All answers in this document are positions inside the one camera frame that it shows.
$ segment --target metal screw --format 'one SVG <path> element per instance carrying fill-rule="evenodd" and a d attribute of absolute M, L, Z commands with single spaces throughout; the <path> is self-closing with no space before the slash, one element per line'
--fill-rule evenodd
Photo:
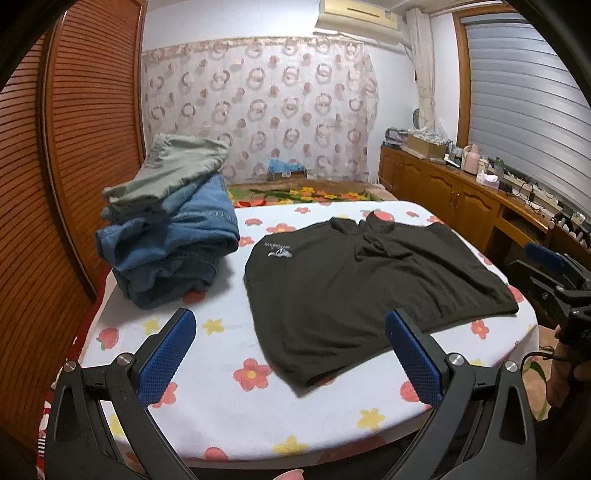
<path fill-rule="evenodd" d="M 512 362 L 511 360 L 508 360 L 505 362 L 505 368 L 511 372 L 511 373 L 515 373 L 518 370 L 518 366 L 515 362 Z"/>
<path fill-rule="evenodd" d="M 121 365 L 124 367 L 125 365 L 129 365 L 131 362 L 131 354 L 130 353 L 122 353 L 117 357 L 117 365 Z"/>
<path fill-rule="evenodd" d="M 74 360 L 70 360 L 64 364 L 64 372 L 71 372 L 76 368 L 76 362 Z"/>
<path fill-rule="evenodd" d="M 452 353 L 448 358 L 452 365 L 457 367 L 464 364 L 464 357 L 462 357 L 459 353 Z"/>

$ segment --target window blind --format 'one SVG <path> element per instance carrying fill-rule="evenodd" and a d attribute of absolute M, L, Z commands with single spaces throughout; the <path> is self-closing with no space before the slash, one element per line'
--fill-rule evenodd
<path fill-rule="evenodd" d="M 470 142 L 591 213 L 591 109 L 558 55 L 518 14 L 466 24 Z"/>

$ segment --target white wall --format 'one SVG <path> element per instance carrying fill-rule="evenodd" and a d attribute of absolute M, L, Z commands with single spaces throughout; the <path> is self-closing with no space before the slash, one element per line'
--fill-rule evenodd
<path fill-rule="evenodd" d="M 435 50 L 435 109 L 447 136 L 457 140 L 460 114 L 460 65 L 451 13 L 431 17 Z"/>
<path fill-rule="evenodd" d="M 318 11 L 319 0 L 187 0 L 147 12 L 142 49 L 215 38 L 306 37 Z M 402 46 L 393 48 L 367 46 L 379 87 L 378 117 L 368 142 L 370 181 L 377 178 L 385 130 L 411 127 L 418 108 L 413 65 Z"/>

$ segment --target air conditioner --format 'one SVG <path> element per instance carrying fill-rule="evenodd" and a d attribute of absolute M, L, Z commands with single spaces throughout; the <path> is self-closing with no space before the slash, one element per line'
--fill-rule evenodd
<path fill-rule="evenodd" d="M 321 0 L 316 28 L 336 30 L 396 45 L 402 40 L 398 21 L 397 15 L 372 5 L 353 0 Z"/>

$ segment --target white bedsheet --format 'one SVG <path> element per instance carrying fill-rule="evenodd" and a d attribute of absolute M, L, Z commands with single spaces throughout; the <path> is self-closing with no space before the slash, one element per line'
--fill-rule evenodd
<path fill-rule="evenodd" d="M 392 216 L 410 225 L 429 225 L 436 220 L 409 202 L 238 209 L 241 246 L 224 259 L 203 300 L 195 303 L 195 298 L 186 298 L 188 303 L 179 300 L 140 310 L 123 298 L 117 286 L 113 288 L 109 275 L 103 306 L 80 363 L 83 367 L 103 365 L 119 353 L 135 352 L 177 308 L 191 309 L 197 319 L 196 339 L 162 402 L 149 407 L 168 441 L 190 466 L 296 468 L 361 453 L 413 432 L 425 420 L 427 407 L 418 402 L 393 352 L 377 356 L 302 397 L 275 374 L 267 375 L 267 369 L 261 367 L 267 362 L 256 338 L 243 283 L 252 246 L 264 235 L 333 216 L 359 221 L 374 209 L 379 209 L 383 218 Z M 489 263 L 476 248 L 468 246 L 484 264 Z M 486 267 L 506 282 L 496 267 Z M 492 366 L 509 354 L 518 361 L 538 348 L 538 330 L 533 308 L 518 291 L 514 294 L 519 302 L 517 315 L 479 320 L 433 337 L 446 352 L 460 352 L 473 364 Z M 134 463 L 112 406 L 103 406 L 126 459 Z"/>

